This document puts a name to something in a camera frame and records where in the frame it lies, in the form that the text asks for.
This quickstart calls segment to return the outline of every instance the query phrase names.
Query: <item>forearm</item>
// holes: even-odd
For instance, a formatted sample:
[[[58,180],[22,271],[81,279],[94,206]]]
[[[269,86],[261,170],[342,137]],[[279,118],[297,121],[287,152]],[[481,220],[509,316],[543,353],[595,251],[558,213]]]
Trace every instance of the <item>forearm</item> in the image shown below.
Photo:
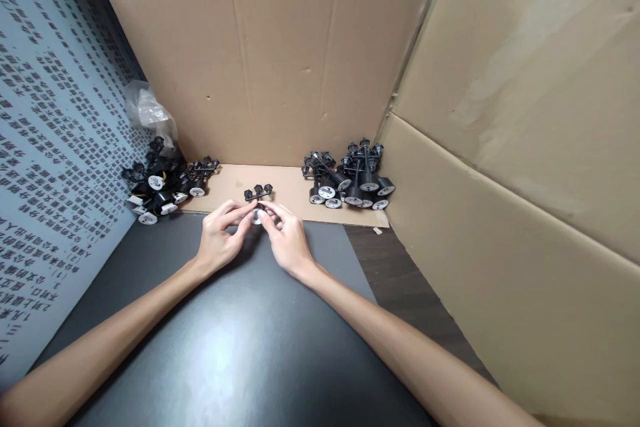
[[[330,274],[316,271],[301,281],[360,334],[443,427],[540,427],[456,357]]]
[[[64,425],[160,319],[202,281],[197,269],[188,267],[87,332],[7,391],[0,398],[3,425]]]

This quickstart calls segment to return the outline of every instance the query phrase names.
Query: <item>small plastic piece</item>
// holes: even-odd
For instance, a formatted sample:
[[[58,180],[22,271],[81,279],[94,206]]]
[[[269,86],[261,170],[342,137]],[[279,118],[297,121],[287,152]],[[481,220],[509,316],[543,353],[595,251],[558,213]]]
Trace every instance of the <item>small plastic piece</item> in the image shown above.
[[[158,217],[153,215],[151,212],[145,212],[138,217],[138,222],[143,225],[153,225],[158,222]]]
[[[130,201],[133,205],[142,205],[144,202],[144,199],[142,197],[136,197],[135,195],[131,195],[127,201]]]

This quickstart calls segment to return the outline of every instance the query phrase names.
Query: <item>hand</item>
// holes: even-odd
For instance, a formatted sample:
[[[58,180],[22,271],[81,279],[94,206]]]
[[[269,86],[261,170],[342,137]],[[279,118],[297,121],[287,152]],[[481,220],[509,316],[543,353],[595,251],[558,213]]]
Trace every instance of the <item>hand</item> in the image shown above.
[[[314,274],[324,271],[311,257],[302,219],[279,203],[270,201],[260,203],[268,210],[275,212],[282,221],[275,225],[268,213],[258,212],[262,225],[269,234],[271,249],[278,264],[304,284]]]
[[[227,265],[240,252],[242,243],[251,228],[252,211],[257,201],[246,205],[227,200],[202,221],[202,238],[196,256],[185,266],[202,276],[202,280]],[[225,229],[238,225],[231,235]]]

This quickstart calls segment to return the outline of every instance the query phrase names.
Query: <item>finger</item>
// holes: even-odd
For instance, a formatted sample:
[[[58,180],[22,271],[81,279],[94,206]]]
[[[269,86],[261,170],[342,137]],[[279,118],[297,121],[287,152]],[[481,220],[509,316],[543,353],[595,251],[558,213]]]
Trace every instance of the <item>finger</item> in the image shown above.
[[[227,200],[225,203],[220,205],[216,210],[212,211],[208,216],[221,217],[225,215],[227,212],[230,212],[231,210],[237,209],[238,207],[241,207],[241,206],[242,206],[242,203],[238,202],[237,200]]]
[[[235,231],[235,234],[231,236],[234,242],[242,243],[247,235],[247,232],[251,228],[251,220],[253,219],[253,212],[249,211],[242,217],[240,224],[238,225],[238,230]]]
[[[283,221],[286,220],[287,217],[293,215],[290,211],[283,209],[278,203],[273,203],[268,200],[261,200],[260,203],[273,210]]]
[[[257,205],[257,201],[253,200],[251,203],[248,203],[247,205],[237,208],[235,210],[230,211],[229,213],[226,213],[225,215],[223,215],[220,220],[222,222],[223,228],[226,228],[228,226],[230,226],[231,224],[233,224],[233,222],[235,220],[238,220],[241,217],[244,217],[245,214],[247,214],[248,212],[250,212],[251,210],[255,209],[255,206]]]
[[[273,223],[273,219],[269,217],[265,212],[260,210],[258,212],[258,216],[262,221],[262,226],[265,228],[265,230],[269,234],[270,239],[273,239],[273,236],[280,234],[280,231],[275,227],[275,224]]]
[[[285,207],[282,203],[278,203],[278,205],[280,205],[284,210],[288,211],[291,215],[295,215],[295,213],[293,213],[291,210],[289,210],[288,207]]]

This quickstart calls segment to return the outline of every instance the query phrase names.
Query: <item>black plastic parts pile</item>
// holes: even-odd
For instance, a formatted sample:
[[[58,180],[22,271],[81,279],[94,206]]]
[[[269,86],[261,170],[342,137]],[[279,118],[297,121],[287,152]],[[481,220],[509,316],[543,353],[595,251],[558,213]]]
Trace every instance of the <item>black plastic parts pile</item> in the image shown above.
[[[162,137],[153,139],[149,147],[146,165],[134,163],[132,168],[122,171],[122,177],[132,184],[128,200],[135,205],[133,211],[138,214],[138,221],[145,225],[155,224],[160,216],[175,211],[189,197],[205,195],[207,179],[220,165],[210,157],[192,164],[187,164],[183,157],[164,157],[160,155],[164,147]]]
[[[305,157],[302,175],[313,178],[309,201],[324,203],[328,208],[340,208],[343,202],[374,210],[386,208],[395,186],[377,174],[385,148],[379,143],[373,148],[370,145],[366,138],[360,146],[351,142],[348,154],[337,167],[329,152],[312,151],[311,156]]]

